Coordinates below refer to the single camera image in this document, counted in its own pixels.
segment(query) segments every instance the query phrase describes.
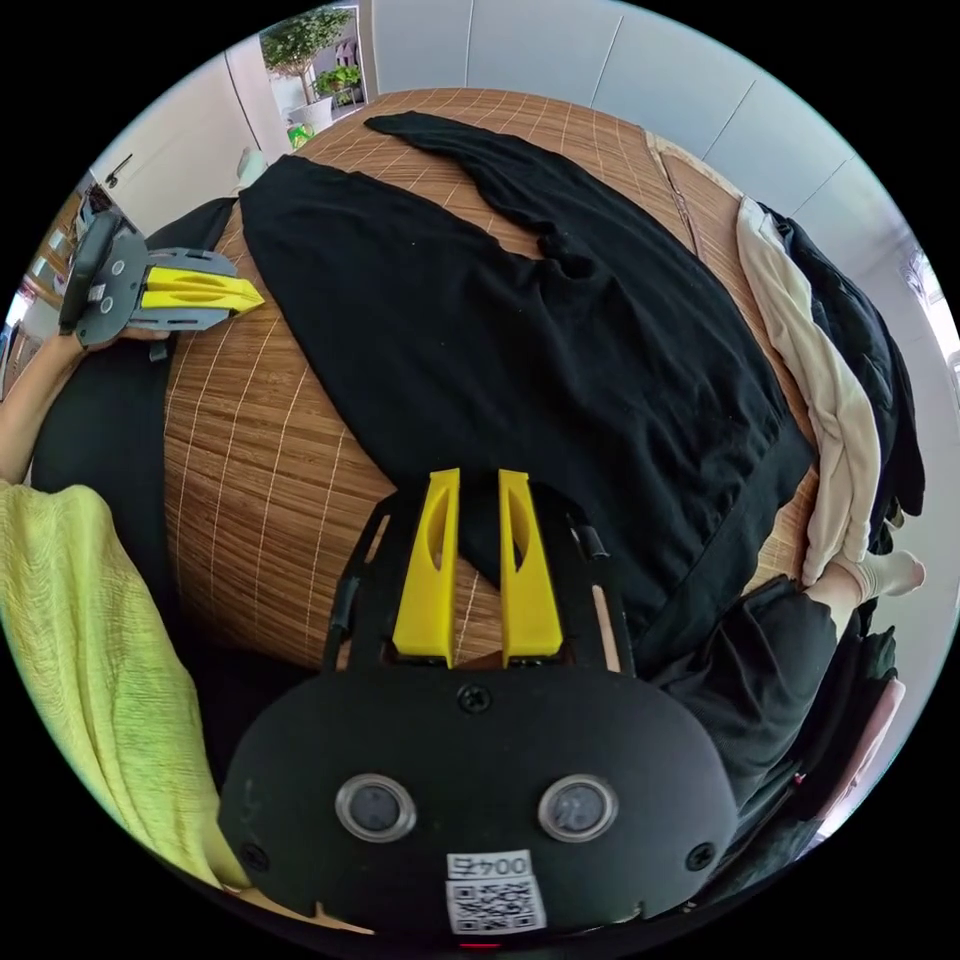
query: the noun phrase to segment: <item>white door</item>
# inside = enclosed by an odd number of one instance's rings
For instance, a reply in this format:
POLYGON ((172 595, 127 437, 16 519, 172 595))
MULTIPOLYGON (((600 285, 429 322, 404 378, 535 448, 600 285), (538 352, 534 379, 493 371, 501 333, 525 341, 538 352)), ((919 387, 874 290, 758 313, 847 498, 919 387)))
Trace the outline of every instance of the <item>white door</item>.
POLYGON ((245 147, 255 150, 257 143, 220 54, 144 110, 90 170, 149 235, 227 196, 245 147))

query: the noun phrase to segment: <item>yellow-green fabric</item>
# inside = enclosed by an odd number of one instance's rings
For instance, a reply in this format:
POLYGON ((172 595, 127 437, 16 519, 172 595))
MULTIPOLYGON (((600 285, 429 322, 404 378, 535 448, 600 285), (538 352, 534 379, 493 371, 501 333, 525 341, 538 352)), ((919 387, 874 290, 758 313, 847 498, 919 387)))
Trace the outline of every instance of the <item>yellow-green fabric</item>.
POLYGON ((92 490, 0 481, 0 617, 47 730, 103 808, 194 877, 248 886, 216 828, 193 681, 92 490))

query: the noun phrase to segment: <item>mattress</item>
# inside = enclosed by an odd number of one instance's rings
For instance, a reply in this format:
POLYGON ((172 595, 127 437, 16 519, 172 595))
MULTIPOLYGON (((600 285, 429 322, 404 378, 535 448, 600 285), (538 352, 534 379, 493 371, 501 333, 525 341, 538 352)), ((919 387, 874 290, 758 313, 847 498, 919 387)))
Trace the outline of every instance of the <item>mattress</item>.
MULTIPOLYGON (((770 346, 740 268, 738 195, 721 177, 616 117, 498 90, 389 94, 299 151, 433 200, 528 257, 540 256, 533 237, 494 213, 459 167, 363 125, 371 115, 405 110, 523 137, 644 207, 729 290, 813 439, 797 384, 770 346)), ((218 250, 265 303, 206 333, 184 335, 177 348, 164 428, 175 575, 187 609, 216 624, 228 642, 318 665, 337 579, 374 504, 392 487, 341 420, 264 287, 244 243, 239 204, 218 250)), ((315 293, 323 310, 322 276, 315 293)), ((781 574, 798 576, 816 484, 811 469, 780 510, 748 590, 781 574)), ((455 631, 457 662, 500 647, 499 596, 462 558, 455 631)))

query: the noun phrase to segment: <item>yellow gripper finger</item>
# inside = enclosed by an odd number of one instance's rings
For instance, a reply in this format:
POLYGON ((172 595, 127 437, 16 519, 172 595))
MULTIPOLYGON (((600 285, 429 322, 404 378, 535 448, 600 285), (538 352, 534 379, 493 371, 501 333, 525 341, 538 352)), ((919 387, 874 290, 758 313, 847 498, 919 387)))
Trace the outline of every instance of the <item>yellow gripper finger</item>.
POLYGON ((404 657, 436 657, 453 666, 460 471, 430 474, 403 585, 393 644, 404 657))
POLYGON ((263 303, 249 281, 216 273, 152 267, 141 297, 145 309, 163 307, 209 307, 244 313, 263 303))
POLYGON ((547 658, 560 651, 563 630, 529 477, 500 471, 500 602, 503 665, 511 658, 547 658))

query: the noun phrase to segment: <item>white sock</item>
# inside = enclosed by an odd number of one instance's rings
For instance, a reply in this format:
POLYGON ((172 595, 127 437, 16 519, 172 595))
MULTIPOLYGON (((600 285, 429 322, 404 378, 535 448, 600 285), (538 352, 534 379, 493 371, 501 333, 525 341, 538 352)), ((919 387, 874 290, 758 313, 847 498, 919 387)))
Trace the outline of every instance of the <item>white sock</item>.
POLYGON ((874 597, 902 597, 923 584, 927 571, 907 550, 895 550, 886 556, 868 553, 859 563, 838 554, 831 563, 843 567, 860 586, 860 603, 874 597))

